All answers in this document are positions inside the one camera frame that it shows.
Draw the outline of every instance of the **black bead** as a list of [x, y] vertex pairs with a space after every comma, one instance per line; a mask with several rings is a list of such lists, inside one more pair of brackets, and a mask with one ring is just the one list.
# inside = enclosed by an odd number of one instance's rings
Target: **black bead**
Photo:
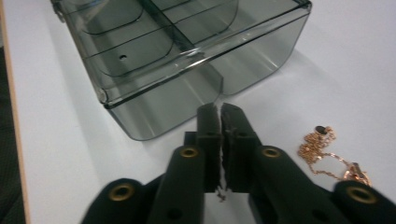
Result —
[[318, 133], [320, 133], [320, 134], [326, 134], [326, 133], [327, 133], [327, 132], [326, 132], [326, 128], [323, 127], [323, 126], [317, 126], [317, 127], [315, 128], [315, 130], [316, 130]]

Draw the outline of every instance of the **container compartment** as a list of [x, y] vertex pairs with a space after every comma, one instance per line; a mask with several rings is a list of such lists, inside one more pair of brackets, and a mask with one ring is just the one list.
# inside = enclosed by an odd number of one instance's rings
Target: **container compartment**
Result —
[[108, 1], [110, 0], [62, 0], [63, 12], [69, 14]]
[[71, 17], [81, 32], [99, 35], [136, 21], [142, 13], [137, 0], [112, 0], [74, 12]]
[[[167, 2], [162, 0], [147, 0], [152, 4], [156, 5], [159, 9], [160, 2]], [[172, 22], [177, 23], [178, 21], [185, 20], [189, 17], [193, 17], [202, 12], [208, 11], [212, 8], [230, 4], [231, 2], [235, 2], [234, 0], [189, 0], [178, 5], [173, 5], [172, 7], [161, 9], [163, 14]]]
[[[188, 11], [186, 10], [188, 9], [187, 4], [184, 4], [181, 7], [174, 7], [172, 10], [165, 11], [164, 14], [176, 15], [176, 9], [182, 9], [180, 10], [182, 12]], [[237, 9], [237, 0], [226, 1], [192, 16], [177, 18], [175, 26], [192, 44], [196, 44], [226, 31], [232, 24]]]
[[172, 27], [164, 27], [94, 55], [89, 60], [104, 75], [111, 77], [126, 75], [165, 57], [173, 46], [169, 33], [172, 33]]
[[221, 86], [222, 76], [204, 64], [107, 109], [131, 138], [149, 140], [193, 118], [199, 106], [216, 101]]
[[157, 8], [159, 10], [166, 10], [170, 7], [175, 7], [175, 6], [179, 6], [181, 4], [184, 3], [188, 3], [188, 2], [192, 2], [194, 0], [167, 0], [167, 1], [163, 1], [163, 0], [151, 0], [151, 2], [157, 6]]
[[245, 45], [211, 62], [224, 77], [222, 93], [236, 94], [279, 69], [291, 55], [307, 18], [303, 16], [292, 22], [279, 18], [275, 30], [259, 38], [253, 36], [261, 33], [265, 29], [263, 26], [272, 30], [271, 22], [244, 32], [242, 41]]

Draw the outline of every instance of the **hole in container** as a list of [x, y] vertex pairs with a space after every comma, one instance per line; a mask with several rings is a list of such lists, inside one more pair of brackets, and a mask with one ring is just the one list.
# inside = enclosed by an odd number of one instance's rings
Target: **hole in container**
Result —
[[119, 58], [120, 61], [125, 61], [128, 57], [126, 55], [121, 55]]

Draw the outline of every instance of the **necklace pendant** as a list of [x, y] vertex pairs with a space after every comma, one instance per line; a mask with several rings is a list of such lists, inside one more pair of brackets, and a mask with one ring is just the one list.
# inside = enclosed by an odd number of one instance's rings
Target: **necklace pendant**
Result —
[[356, 162], [352, 162], [344, 174], [344, 180], [354, 180], [361, 182], [367, 186], [372, 186], [371, 181], [365, 172], [361, 171], [361, 168]]

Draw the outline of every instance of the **small chain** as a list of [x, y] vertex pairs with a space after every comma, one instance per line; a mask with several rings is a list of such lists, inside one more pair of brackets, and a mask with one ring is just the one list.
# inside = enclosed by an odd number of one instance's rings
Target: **small chain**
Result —
[[305, 144], [300, 145], [300, 150], [298, 155], [302, 157], [306, 163], [308, 163], [309, 169], [314, 175], [328, 175], [337, 180], [343, 180], [343, 177], [339, 177], [331, 172], [327, 171], [317, 171], [314, 169], [313, 165], [322, 160], [324, 157], [329, 156], [336, 158], [341, 161], [345, 166], [349, 166], [349, 162], [343, 158], [335, 155], [334, 153], [323, 153], [323, 148], [328, 147], [332, 141], [336, 139], [335, 131], [332, 127], [328, 126], [326, 128], [318, 126], [313, 133], [305, 136]]
[[[328, 175], [337, 180], [355, 180], [365, 185], [371, 186], [371, 181], [365, 172], [361, 171], [361, 168], [356, 162], [348, 162], [342, 157], [335, 155], [334, 153], [324, 153], [323, 149], [328, 147], [332, 141], [336, 138], [335, 131], [332, 127], [321, 127], [318, 126], [313, 133], [305, 136], [305, 144], [300, 145], [298, 155], [305, 160], [309, 166], [309, 170], [314, 175]], [[315, 170], [314, 164], [322, 160], [324, 157], [333, 157], [342, 162], [346, 166], [346, 172], [343, 177], [339, 177], [332, 172], [323, 170]]]

